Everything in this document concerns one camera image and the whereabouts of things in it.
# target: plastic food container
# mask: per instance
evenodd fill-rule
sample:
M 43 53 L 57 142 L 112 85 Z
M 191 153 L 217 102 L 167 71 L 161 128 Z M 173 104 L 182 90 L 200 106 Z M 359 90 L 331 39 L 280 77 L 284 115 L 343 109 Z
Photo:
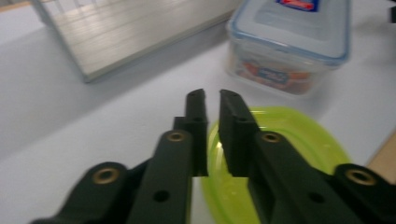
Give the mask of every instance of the plastic food container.
M 349 54 L 350 0 L 247 0 L 228 23 L 229 74 L 307 95 Z

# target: white tabletop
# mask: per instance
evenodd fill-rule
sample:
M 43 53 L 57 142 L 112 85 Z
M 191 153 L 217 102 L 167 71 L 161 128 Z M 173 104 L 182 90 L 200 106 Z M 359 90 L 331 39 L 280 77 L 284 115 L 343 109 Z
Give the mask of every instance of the white tabletop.
M 351 59 L 316 95 L 291 100 L 229 77 L 224 23 L 92 84 L 84 84 L 30 7 L 0 13 L 0 217 L 28 223 L 58 211 L 82 174 L 103 161 L 133 167 L 182 116 L 185 95 L 205 89 L 210 121 L 219 90 L 249 105 L 287 105 L 323 125 L 365 164 L 396 125 L 396 24 L 388 1 L 353 1 Z M 214 223 L 198 181 L 192 223 Z

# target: screw hole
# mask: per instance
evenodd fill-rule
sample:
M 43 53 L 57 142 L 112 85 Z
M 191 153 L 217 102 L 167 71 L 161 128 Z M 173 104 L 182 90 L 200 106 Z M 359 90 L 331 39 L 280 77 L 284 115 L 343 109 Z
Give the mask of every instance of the screw hole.
M 325 202 L 323 196 L 321 196 L 320 194 L 315 193 L 315 192 L 309 193 L 308 197 L 314 203 L 324 203 Z
M 169 199 L 169 192 L 166 190 L 159 190 L 154 193 L 154 196 L 152 197 L 155 202 L 157 203 L 163 203 L 168 201 Z
M 183 141 L 184 134 L 183 133 L 170 133 L 168 135 L 168 140 L 171 142 L 180 142 Z
M 280 136 L 275 133 L 265 133 L 262 136 L 262 140 L 266 142 L 277 143 L 280 141 Z

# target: brass screw hole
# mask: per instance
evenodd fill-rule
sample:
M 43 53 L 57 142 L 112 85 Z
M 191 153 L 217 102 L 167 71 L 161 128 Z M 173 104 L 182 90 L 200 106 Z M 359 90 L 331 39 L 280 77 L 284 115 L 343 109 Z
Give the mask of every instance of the brass screw hole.
M 373 186 L 376 184 L 375 178 L 362 170 L 348 170 L 346 171 L 346 177 L 360 185 Z
M 278 143 L 280 142 L 280 136 L 275 133 L 265 133 L 262 135 L 262 140 L 270 143 Z
M 109 184 L 116 181 L 119 175 L 120 172 L 117 169 L 103 168 L 93 175 L 93 183 L 100 185 Z
M 168 134 L 167 138 L 171 142 L 181 142 L 184 140 L 184 134 L 183 133 L 170 133 L 170 134 Z

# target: wooden surface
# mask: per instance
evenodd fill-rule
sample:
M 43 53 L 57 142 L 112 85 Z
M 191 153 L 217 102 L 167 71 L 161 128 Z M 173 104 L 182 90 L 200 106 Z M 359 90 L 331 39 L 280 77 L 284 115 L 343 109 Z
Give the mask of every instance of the wooden surface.
M 370 161 L 368 167 L 396 184 L 396 130 Z
M 54 18 L 88 80 L 228 19 L 240 0 L 105 0 Z

